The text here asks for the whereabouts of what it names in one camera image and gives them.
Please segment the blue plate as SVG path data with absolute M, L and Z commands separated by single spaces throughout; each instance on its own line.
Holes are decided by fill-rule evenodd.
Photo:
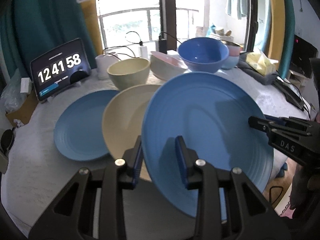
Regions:
M 108 155 L 101 124 L 106 106 L 118 93 L 117 90 L 93 92 L 66 108 L 54 128 L 55 146 L 64 157 L 91 161 Z
M 223 77 L 191 72 L 177 76 L 156 91 L 144 114 L 142 147 L 152 182 L 177 209 L 190 217 L 197 210 L 197 191 L 182 183 L 175 138 L 216 168 L 241 168 L 264 191 L 273 167 L 267 135 L 248 124 L 263 118 L 255 101 Z

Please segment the beige bowl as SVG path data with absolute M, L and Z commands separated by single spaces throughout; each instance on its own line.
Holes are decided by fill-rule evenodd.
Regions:
M 112 64 L 107 73 L 119 90 L 146 84 L 150 73 L 150 61 L 143 58 L 126 59 Z

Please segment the large dark blue bowl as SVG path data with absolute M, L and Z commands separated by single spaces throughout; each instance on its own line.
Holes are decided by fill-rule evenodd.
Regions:
M 196 37 L 184 41 L 178 54 L 192 72 L 217 72 L 229 57 L 228 47 L 219 40 Z

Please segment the beige plate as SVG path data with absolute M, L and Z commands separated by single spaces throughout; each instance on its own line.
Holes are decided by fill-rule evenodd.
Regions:
M 138 85 L 121 91 L 106 106 L 102 118 L 104 142 L 114 159 L 134 147 L 141 135 L 146 108 L 160 85 Z

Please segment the yellow tissue pack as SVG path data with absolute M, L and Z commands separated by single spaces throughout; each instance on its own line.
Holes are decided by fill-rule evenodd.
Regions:
M 269 59 L 262 51 L 253 51 L 246 55 L 246 63 L 262 76 L 275 73 L 278 62 L 278 60 Z

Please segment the white bedspread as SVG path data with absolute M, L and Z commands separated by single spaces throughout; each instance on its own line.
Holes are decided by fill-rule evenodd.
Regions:
M 215 73 L 232 81 L 247 92 L 264 114 L 294 116 L 308 119 L 289 104 L 273 86 L 264 86 L 238 68 Z M 53 98 L 54 102 L 39 103 L 28 124 L 18 128 L 9 152 L 9 166 L 2 177 L 2 203 L 10 218 L 24 235 L 39 218 L 44 208 L 57 195 L 81 162 L 63 157 L 53 139 L 54 126 L 63 111 L 81 96 L 102 89 L 115 89 L 109 80 L 99 80 L 96 70 L 81 83 Z

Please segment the grey folded towel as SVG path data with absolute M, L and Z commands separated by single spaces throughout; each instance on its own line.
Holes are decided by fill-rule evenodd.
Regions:
M 262 85 L 271 85 L 273 81 L 277 79 L 277 74 L 272 73 L 266 76 L 261 75 L 255 69 L 253 69 L 247 62 L 246 62 L 247 53 L 241 53 L 239 56 L 239 61 L 237 64 L 237 68 L 248 74 L 249 76 L 253 77 L 256 81 L 261 83 Z

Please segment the light blue bowl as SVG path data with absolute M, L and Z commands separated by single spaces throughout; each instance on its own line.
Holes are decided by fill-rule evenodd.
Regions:
M 239 62 L 239 56 L 229 56 L 222 64 L 221 69 L 229 70 L 234 68 Z

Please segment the white pink bowl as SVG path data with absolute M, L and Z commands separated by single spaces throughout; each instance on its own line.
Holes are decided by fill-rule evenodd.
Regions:
M 170 55 L 159 51 L 151 51 L 150 53 L 150 69 L 155 77 L 163 81 L 168 81 L 188 70 L 183 62 Z

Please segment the steel bowl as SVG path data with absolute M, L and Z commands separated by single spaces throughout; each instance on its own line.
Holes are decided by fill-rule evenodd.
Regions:
M 223 42 L 228 47 L 239 47 L 239 48 L 241 48 L 241 46 L 239 44 L 237 44 L 237 43 L 230 42 L 230 41 L 223 41 Z

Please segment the white basket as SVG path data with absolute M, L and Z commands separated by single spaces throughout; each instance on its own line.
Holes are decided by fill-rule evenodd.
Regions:
M 218 33 L 211 32 L 207 36 L 210 38 L 214 38 L 216 40 L 220 40 L 220 41 L 228 41 L 228 42 L 234 41 L 234 37 L 232 36 L 232 32 L 230 30 L 227 31 L 227 33 L 225 33 L 225 34 L 223 34 L 223 33 L 218 34 Z

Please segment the tablet showing clock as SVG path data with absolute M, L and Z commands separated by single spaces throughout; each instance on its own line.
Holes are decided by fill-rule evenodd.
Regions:
M 35 58 L 30 72 L 39 102 L 89 77 L 91 67 L 83 42 L 76 38 Z

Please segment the white charger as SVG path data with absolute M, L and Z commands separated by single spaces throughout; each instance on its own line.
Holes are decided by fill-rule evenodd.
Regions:
M 148 48 L 147 46 L 139 46 L 140 49 L 140 57 L 144 59 L 148 59 Z

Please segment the black charger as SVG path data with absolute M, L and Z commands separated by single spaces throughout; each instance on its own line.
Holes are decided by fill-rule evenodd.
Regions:
M 167 40 L 160 39 L 158 40 L 158 51 L 164 54 L 167 54 Z

